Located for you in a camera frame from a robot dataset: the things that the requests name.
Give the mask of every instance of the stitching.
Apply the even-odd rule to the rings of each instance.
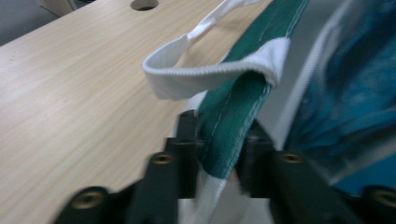
[[[258,41],[258,42],[261,42],[261,41],[262,41],[262,37],[264,36],[265,32],[268,30],[268,27],[269,27],[269,25],[271,24],[271,22],[274,20],[275,14],[278,12],[278,10],[279,10],[279,7],[277,7],[277,8],[275,9],[274,14],[273,14],[272,17],[271,17],[271,20],[269,20],[269,21],[267,22],[267,24],[265,24],[265,27],[264,27],[264,29],[262,30],[262,33],[260,34],[260,37],[259,37],[259,41]]]
[[[243,132],[244,132],[244,130],[247,128],[248,123],[249,123],[249,121],[250,121],[250,118],[251,118],[252,115],[253,115],[253,112],[256,111],[256,110],[258,109],[258,107],[261,105],[260,102],[262,102],[262,98],[263,98],[264,96],[268,95],[269,90],[270,90],[270,88],[269,88],[268,85],[264,86],[264,88],[263,88],[263,90],[262,90],[262,93],[260,94],[259,99],[258,99],[256,102],[254,102],[253,107],[250,108],[250,110],[249,110],[249,112],[248,112],[248,115],[247,115],[247,117],[245,118],[245,121],[244,121],[243,126],[239,129],[238,137],[236,137],[237,141],[235,142],[234,147],[233,147],[233,149],[232,149],[232,156],[231,156],[231,158],[228,160],[227,165],[226,165],[226,168],[227,168],[227,169],[224,170],[224,173],[223,173],[222,176],[226,176],[226,174],[229,173],[229,172],[231,171],[231,170],[230,170],[230,167],[231,167],[231,164],[230,164],[230,163],[231,163],[231,161],[233,160],[233,158],[235,157],[236,153],[239,152],[239,150],[237,150],[237,149],[239,148],[239,145],[241,144],[241,141],[244,141],[244,140],[245,140],[245,138],[242,138],[242,137],[243,137],[243,136],[242,136],[242,135],[243,135]]]
[[[300,15],[302,14],[307,2],[308,2],[308,0],[303,0],[301,2],[301,4],[298,6],[296,12],[294,13],[294,17],[293,17],[293,19],[291,20],[291,22],[289,24],[288,30],[286,30],[285,36],[290,36],[291,30],[295,26],[295,24],[297,23],[297,20],[300,19]]]
[[[228,95],[227,101],[225,102],[223,108],[221,109],[221,112],[220,112],[218,121],[216,122],[215,127],[213,128],[212,134],[210,134],[209,141],[207,142],[207,145],[206,145],[206,148],[205,148],[205,152],[204,152],[205,155],[202,157],[202,161],[204,161],[205,158],[206,158],[206,156],[207,156],[207,150],[209,149],[209,145],[210,145],[210,143],[211,143],[212,140],[213,140],[213,136],[215,135],[215,131],[216,131],[216,129],[218,128],[218,125],[219,125],[219,122],[220,122],[220,120],[221,120],[221,117],[222,117],[222,114],[223,114],[223,112],[224,112],[224,109],[225,109],[226,105],[228,104],[228,102],[230,101],[231,95],[232,95],[232,94],[233,94],[233,92],[230,91],[230,94]]]

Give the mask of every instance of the gray floor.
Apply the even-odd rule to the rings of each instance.
[[[36,0],[0,0],[0,46],[58,18]]]

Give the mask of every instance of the strap handle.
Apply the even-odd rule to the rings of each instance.
[[[195,40],[205,34],[221,18],[238,7],[259,1],[261,0],[224,0],[191,32],[153,51],[143,61],[143,70],[157,97],[171,100],[190,98],[201,91],[215,89],[248,70],[262,73],[268,83],[273,86],[277,85],[289,47],[287,38],[274,39],[237,62],[192,68],[174,67],[181,55],[195,43]]]

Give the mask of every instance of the brass grommet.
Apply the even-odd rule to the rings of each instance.
[[[396,193],[394,192],[378,189],[372,193],[372,197],[386,206],[396,208]]]
[[[103,199],[104,195],[99,191],[90,191],[78,195],[75,200],[72,202],[72,206],[77,209],[88,209],[93,208],[96,205],[100,204]]]
[[[303,159],[296,154],[293,153],[284,153],[282,154],[282,160],[288,163],[300,163],[303,161]]]
[[[166,155],[166,154],[162,154],[162,155],[157,155],[156,157],[154,157],[152,159],[152,162],[157,163],[157,164],[167,164],[172,162],[173,157]]]

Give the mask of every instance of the table surface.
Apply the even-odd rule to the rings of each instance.
[[[0,223],[51,223],[78,189],[141,176],[186,104],[157,100],[141,63],[219,2],[97,0],[0,48]],[[228,15],[179,65],[217,63],[267,4]]]

